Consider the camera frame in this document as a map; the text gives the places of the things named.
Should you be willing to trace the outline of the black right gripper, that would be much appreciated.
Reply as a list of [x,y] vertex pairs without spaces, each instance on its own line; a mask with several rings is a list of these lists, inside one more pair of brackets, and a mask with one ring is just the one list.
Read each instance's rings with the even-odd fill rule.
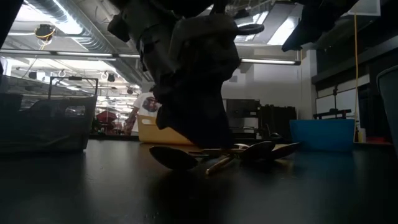
[[323,33],[359,0],[298,0],[303,6],[298,26],[282,45],[282,51],[300,50],[303,44],[316,42]]

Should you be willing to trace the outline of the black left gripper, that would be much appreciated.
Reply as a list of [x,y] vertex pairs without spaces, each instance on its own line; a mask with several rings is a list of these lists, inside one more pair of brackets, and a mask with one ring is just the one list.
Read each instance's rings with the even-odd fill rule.
[[156,118],[159,129],[172,128],[200,148],[233,145],[221,86],[192,86],[231,78],[239,66],[237,34],[235,21],[224,14],[179,21],[155,17],[137,26],[136,45],[162,105]]

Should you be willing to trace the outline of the gold-handled dark spoon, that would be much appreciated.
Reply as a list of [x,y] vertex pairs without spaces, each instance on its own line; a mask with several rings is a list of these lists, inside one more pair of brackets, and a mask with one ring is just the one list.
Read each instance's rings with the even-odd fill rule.
[[204,149],[203,152],[211,155],[227,154],[237,156],[243,161],[256,161],[267,157],[274,147],[274,142],[264,141],[253,144],[245,149]]

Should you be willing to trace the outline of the dark mesh wire basket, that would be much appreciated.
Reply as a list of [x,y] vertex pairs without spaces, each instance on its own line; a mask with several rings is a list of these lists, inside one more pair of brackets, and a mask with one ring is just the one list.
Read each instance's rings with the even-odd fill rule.
[[[55,85],[55,79],[48,100],[50,77],[39,81],[0,75],[0,154],[86,149],[97,97],[87,94],[94,93],[95,81],[88,86],[82,81],[64,79]],[[75,91],[66,85],[86,88]]]

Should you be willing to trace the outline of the yellow plastic bin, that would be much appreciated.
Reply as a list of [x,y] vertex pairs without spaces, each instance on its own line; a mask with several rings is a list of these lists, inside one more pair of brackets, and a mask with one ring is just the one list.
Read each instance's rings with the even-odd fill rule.
[[193,145],[186,137],[172,128],[159,129],[156,125],[156,117],[139,115],[137,117],[139,140],[143,143]]

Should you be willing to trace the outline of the person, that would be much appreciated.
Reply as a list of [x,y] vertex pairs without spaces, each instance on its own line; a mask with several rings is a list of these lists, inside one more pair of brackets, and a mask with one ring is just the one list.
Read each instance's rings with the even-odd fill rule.
[[155,85],[152,85],[148,92],[141,93],[132,106],[132,111],[126,120],[124,133],[128,136],[138,135],[139,127],[137,124],[137,116],[156,117],[159,108],[162,106],[155,98],[153,91]]

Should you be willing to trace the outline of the black shelf unit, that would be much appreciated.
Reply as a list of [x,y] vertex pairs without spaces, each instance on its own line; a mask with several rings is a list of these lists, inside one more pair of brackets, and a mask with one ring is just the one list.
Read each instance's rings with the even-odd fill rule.
[[236,139],[257,139],[260,102],[253,99],[225,99],[229,127]]

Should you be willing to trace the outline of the whiteboard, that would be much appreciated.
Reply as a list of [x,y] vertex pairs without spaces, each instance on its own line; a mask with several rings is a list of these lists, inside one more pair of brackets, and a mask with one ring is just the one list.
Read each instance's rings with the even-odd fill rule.
[[[355,116],[359,117],[358,96],[355,89],[338,92],[336,96],[336,105],[339,110],[348,110],[352,112],[347,114],[346,119],[354,119]],[[323,96],[316,99],[316,114],[328,112],[334,108],[333,94]]]

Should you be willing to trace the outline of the white ceiling box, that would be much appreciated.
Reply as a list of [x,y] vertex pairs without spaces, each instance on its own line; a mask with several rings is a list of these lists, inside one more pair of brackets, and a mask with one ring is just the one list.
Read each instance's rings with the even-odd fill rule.
[[347,12],[349,15],[357,16],[380,16],[380,0],[358,0],[358,2]]

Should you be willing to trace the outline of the black cabinet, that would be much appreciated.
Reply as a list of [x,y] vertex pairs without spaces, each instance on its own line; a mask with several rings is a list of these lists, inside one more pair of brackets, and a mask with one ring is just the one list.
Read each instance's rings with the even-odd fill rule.
[[263,138],[271,138],[273,133],[283,139],[291,139],[290,120],[297,118],[293,106],[261,106],[259,115],[259,130]]

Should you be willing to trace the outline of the bright blue plastic bin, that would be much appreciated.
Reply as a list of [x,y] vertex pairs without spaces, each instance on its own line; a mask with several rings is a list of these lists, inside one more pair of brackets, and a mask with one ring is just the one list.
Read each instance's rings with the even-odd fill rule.
[[353,119],[290,120],[293,142],[299,151],[350,152],[354,148]]

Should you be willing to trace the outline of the grey-blue plastic bin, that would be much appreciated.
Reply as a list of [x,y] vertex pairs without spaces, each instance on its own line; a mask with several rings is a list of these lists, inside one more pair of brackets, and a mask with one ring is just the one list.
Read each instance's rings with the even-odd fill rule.
[[379,73],[376,81],[398,157],[398,65]]

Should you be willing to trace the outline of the long light bar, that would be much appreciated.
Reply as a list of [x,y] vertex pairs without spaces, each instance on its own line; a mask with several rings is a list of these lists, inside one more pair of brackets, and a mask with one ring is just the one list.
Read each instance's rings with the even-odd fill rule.
[[[0,49],[1,55],[8,57],[27,57],[27,58],[55,58],[55,57],[74,57],[85,58],[87,60],[113,60],[114,58],[139,59],[138,54],[117,54],[117,53],[93,53],[93,52],[62,52],[53,50],[22,50],[22,49]],[[268,64],[268,65],[292,65],[301,64],[299,60],[274,60],[257,58],[240,58],[242,63]]]

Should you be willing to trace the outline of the black rig frame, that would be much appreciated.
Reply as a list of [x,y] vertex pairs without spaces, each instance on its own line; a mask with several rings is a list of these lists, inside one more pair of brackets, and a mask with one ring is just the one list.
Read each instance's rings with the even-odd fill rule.
[[[55,79],[57,80],[57,82],[56,82],[55,85],[57,85],[57,83],[63,81],[64,79],[67,79],[67,80],[70,80],[70,81],[82,81],[82,80],[86,80],[89,84],[91,84],[90,80],[93,80],[93,81],[95,81],[95,91],[94,91],[94,93],[88,92],[87,94],[90,94],[90,97],[95,97],[95,98],[98,96],[98,83],[99,83],[99,80],[98,80],[97,78],[85,78],[85,77],[77,77],[77,76],[70,76],[70,77],[50,77],[49,90],[48,90],[48,97],[47,97],[48,100],[50,100],[51,97],[52,97],[52,87],[53,87],[52,82],[53,82]],[[66,85],[65,87],[66,87],[66,88],[69,88],[69,90],[72,90],[71,88],[74,87],[75,89],[73,89],[73,90],[75,90],[75,91],[82,91],[83,88],[86,88],[86,87],[78,86],[78,85],[77,85],[77,86]]]

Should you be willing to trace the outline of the silver ventilation duct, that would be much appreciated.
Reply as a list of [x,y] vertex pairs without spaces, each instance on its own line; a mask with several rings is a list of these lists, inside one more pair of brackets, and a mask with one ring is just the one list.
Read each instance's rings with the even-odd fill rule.
[[[75,0],[25,0],[33,10],[47,17],[55,27],[89,53],[117,53],[117,49],[95,23],[81,10]],[[149,74],[144,73],[136,59],[107,61],[129,82],[150,82]]]

